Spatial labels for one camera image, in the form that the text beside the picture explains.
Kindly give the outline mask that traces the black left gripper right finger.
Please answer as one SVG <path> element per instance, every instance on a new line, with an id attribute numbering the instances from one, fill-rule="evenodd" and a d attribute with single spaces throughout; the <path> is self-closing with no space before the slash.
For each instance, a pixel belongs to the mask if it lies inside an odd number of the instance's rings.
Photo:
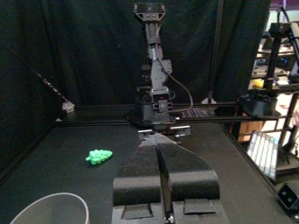
<path id="1" fill-rule="evenodd" d="M 156 135 L 161 196 L 168 224 L 230 224 L 219 177 L 204 159 L 168 137 Z"/>

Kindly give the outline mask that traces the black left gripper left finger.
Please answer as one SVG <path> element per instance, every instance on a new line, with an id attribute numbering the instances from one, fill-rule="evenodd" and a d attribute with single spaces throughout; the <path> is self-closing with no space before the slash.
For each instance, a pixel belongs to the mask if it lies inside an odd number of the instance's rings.
<path id="1" fill-rule="evenodd" d="M 160 134 L 151 135 L 117 169 L 112 224 L 164 224 L 160 137 Z"/>

